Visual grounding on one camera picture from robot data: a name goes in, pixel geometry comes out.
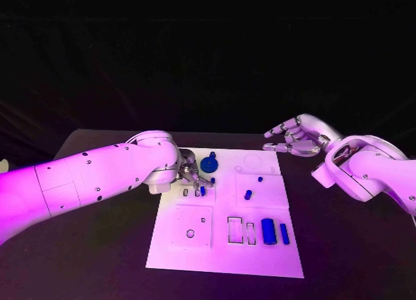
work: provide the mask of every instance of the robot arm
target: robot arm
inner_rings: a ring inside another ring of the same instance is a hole
[[[193,152],[178,149],[167,132],[144,132],[137,142],[138,145],[115,144],[0,174],[0,244],[36,223],[142,183],[152,194],[170,191],[177,178],[212,186],[199,176]]]
[[[343,137],[317,117],[304,114],[275,127],[265,136],[285,132],[285,144],[264,149],[314,156],[327,153],[313,176],[326,188],[337,184],[357,200],[369,201],[381,192],[416,216],[416,160],[376,136]]]

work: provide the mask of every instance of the black curtain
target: black curtain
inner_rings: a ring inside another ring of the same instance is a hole
[[[301,113],[416,157],[411,19],[56,10],[0,12],[0,159],[53,159],[79,128],[262,134]]]

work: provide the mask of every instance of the white board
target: white board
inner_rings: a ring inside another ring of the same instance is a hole
[[[216,184],[204,197],[196,197],[186,182],[174,183],[171,192],[163,194],[147,267],[304,278],[277,153],[189,149],[199,162],[216,152],[219,170],[210,174],[200,170],[203,177],[216,178]],[[251,200],[245,199],[248,190],[254,192]],[[265,218],[275,222],[277,245],[264,243]],[[290,245],[284,244],[282,223]],[[243,243],[230,242],[230,230],[236,241],[242,231]]]

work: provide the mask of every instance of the table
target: table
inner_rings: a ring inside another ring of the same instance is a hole
[[[80,129],[56,159],[125,142]],[[264,135],[173,132],[180,147],[261,149]],[[0,247],[0,299],[416,299],[416,232],[382,194],[356,201],[278,154],[305,279],[147,269],[161,195],[144,184],[28,228]]]

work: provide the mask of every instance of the circular hole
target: circular hole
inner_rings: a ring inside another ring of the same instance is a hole
[[[193,230],[193,229],[190,229],[190,230],[187,231],[187,237],[189,237],[190,239],[194,237],[194,230]]]

